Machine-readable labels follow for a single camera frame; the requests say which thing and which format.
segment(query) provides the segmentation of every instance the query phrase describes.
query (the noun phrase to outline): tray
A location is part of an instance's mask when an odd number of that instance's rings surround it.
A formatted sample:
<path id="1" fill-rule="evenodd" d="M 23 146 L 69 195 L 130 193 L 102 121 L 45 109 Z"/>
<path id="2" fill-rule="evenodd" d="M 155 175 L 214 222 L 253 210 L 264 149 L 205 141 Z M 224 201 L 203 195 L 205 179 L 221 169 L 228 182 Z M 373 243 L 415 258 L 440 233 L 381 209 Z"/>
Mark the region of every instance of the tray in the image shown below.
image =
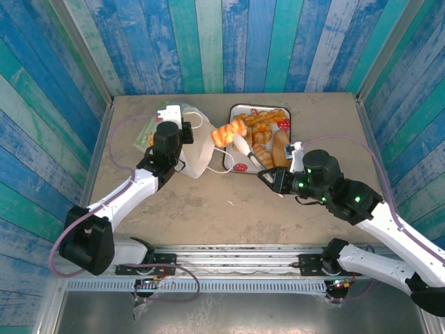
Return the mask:
<path id="1" fill-rule="evenodd" d="M 252 113 L 259 113 L 261 111 L 272 111 L 273 109 L 282 109 L 284 111 L 284 113 L 286 114 L 286 122 L 284 122 L 284 123 L 289 123 L 289 127 L 288 127 L 289 130 L 286 132 L 290 138 L 291 137 L 291 125 L 292 125 L 291 113 L 289 112 L 288 109 L 283 108 L 282 106 L 259 106 L 259 105 L 253 105 L 253 104 L 235 104 L 232 107 L 232 109 L 230 109 L 229 122 L 231 122 L 235 116 L 237 116 L 241 113 L 246 113 L 246 114 L 250 115 Z M 281 129 L 280 126 L 285 127 L 285 124 L 272 123 L 270 125 L 272 127 L 272 137 L 269 140 L 269 142 L 267 142 L 267 144 L 265 144 L 264 146 L 266 147 L 266 149 L 269 152 L 272 152 L 273 136 L 275 135 L 275 132 L 277 132 L 278 130 Z M 258 173 L 258 169 L 254 166 L 254 164 L 244 154 L 241 154 L 240 152 L 234 150 L 233 144 L 229 144 L 225 148 L 225 150 L 227 153 L 230 153 L 233 156 L 234 161 L 235 161 L 235 168 L 232 170 L 232 172 L 248 173 L 248 174 L 257 174 Z M 230 157 L 228 157 L 226 154 L 224 154 L 224 158 L 222 159 L 222 165 L 224 166 L 224 168 L 226 170 L 229 170 L 232 167 L 232 159 L 230 159 Z"/>

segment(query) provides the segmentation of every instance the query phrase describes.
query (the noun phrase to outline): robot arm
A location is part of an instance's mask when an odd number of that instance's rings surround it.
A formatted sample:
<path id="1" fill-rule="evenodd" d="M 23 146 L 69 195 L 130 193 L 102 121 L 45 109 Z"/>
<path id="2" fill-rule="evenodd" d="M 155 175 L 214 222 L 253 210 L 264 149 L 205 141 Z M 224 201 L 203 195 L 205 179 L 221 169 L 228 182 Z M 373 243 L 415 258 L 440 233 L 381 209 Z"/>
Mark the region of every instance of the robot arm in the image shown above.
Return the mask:
<path id="1" fill-rule="evenodd" d="M 180 106 L 159 111 L 163 119 L 154 134 L 154 145 L 136 166 L 131 177 L 113 192 L 86 209 L 75 206 L 68 212 L 65 229 L 95 210 L 60 243 L 59 253 L 94 275 L 111 264 L 144 262 L 150 245 L 137 239 L 115 242 L 113 233 L 122 219 L 172 177 L 183 144 L 193 143 L 191 124 L 183 122 Z"/>
<path id="2" fill-rule="evenodd" d="M 286 155 L 293 160 L 290 169 L 263 170 L 258 177 L 274 192 L 319 201 L 334 216 L 372 234 L 403 260 L 334 239 L 322 254 L 325 268 L 331 273 L 354 271 L 393 285 L 424 310 L 445 316 L 445 252 L 400 217 L 398 225 L 382 197 L 362 182 L 345 179 L 338 161 L 326 151 L 303 156 L 301 145 L 293 144 L 286 147 Z"/>

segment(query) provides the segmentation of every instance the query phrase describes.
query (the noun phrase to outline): red sticker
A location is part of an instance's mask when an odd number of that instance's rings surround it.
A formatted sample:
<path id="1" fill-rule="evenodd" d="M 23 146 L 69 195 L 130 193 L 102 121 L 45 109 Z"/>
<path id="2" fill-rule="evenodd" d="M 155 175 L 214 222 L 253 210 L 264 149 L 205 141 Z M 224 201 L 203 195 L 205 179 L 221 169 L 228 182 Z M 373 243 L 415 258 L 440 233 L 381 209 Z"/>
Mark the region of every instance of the red sticker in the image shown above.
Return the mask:
<path id="1" fill-rule="evenodd" d="M 282 120 L 281 122 L 277 122 L 277 126 L 284 130 L 285 132 L 288 132 L 291 129 L 291 120 L 286 118 L 285 120 Z"/>
<path id="2" fill-rule="evenodd" d="M 234 170 L 237 172 L 245 172 L 248 169 L 248 165 L 246 164 L 236 164 L 234 166 Z"/>

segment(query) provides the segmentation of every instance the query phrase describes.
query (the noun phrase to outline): white tray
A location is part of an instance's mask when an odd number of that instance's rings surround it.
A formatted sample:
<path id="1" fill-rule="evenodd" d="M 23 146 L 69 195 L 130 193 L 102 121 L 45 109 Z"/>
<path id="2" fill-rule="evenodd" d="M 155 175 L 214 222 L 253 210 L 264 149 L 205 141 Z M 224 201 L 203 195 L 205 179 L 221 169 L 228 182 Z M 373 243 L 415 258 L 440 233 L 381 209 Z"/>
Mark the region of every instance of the white tray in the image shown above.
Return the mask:
<path id="1" fill-rule="evenodd" d="M 272 111 L 273 109 L 282 109 L 284 111 L 284 113 L 286 114 L 286 119 L 289 120 L 289 125 L 290 125 L 289 130 L 287 131 L 287 134 L 290 138 L 291 137 L 291 124 L 292 124 L 291 113 L 289 112 L 289 110 L 287 110 L 286 108 L 283 108 L 282 106 L 255 106 L 255 105 L 251 105 L 251 104 L 236 104 L 232 107 L 232 109 L 230 109 L 229 122 L 231 122 L 235 116 L 237 116 L 241 113 L 246 113 L 246 114 L 250 115 L 252 112 L 259 113 L 261 111 Z M 264 146 L 270 153 L 272 153 L 273 135 L 275 134 L 276 131 L 280 130 L 280 128 L 277 125 L 277 123 L 272 123 L 270 125 L 272 127 L 272 137 L 269 140 L 269 142 L 267 142 L 267 144 L 265 144 Z M 237 170 L 236 168 L 234 168 L 232 170 L 233 172 L 249 173 L 249 174 L 257 174 L 258 173 L 258 169 L 254 166 L 254 164 L 244 154 L 241 154 L 240 152 L 234 150 L 233 144 L 229 144 L 225 148 L 225 150 L 227 153 L 230 153 L 233 156 L 233 158 L 235 160 L 235 166 L 238 164 L 245 164 L 248 167 L 248 169 L 246 171 Z M 232 167 L 232 159 L 230 159 L 230 157 L 228 157 L 226 154 L 224 154 L 222 164 L 226 170 L 229 170 Z"/>

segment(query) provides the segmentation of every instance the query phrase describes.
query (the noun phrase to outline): beige floor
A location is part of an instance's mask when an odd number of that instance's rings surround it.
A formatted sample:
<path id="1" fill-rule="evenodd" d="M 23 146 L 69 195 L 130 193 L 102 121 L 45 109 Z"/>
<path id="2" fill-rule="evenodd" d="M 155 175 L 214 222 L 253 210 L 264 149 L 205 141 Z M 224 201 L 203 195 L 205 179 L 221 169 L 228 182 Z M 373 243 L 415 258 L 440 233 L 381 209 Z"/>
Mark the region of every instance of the beige floor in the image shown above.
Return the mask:
<path id="1" fill-rule="evenodd" d="M 326 134 L 349 134 L 365 141 L 353 96 L 348 93 L 121 96 L 115 103 L 111 127 L 128 116 L 156 113 L 164 101 L 188 102 L 208 115 L 216 127 L 227 122 L 234 104 L 283 106 L 292 113 L 292 141 Z M 130 122 L 116 134 L 113 152 L 121 164 L 134 167 L 142 159 L 142 152 L 132 143 L 144 124 L 144 120 Z M 310 149 L 314 148 L 335 156 L 346 177 L 380 192 L 372 160 L 363 148 L 346 139 L 311 145 Z M 215 152 L 210 166 L 222 170 L 222 158 Z M 105 150 L 92 200 L 99 200 L 127 177 L 127 172 L 111 164 Z M 254 175 L 218 175 L 209 170 L 197 180 L 173 175 L 123 220 L 117 232 L 155 245 L 324 244 L 333 237 L 375 241 L 324 207 L 301 206 L 293 196 L 279 198 Z"/>

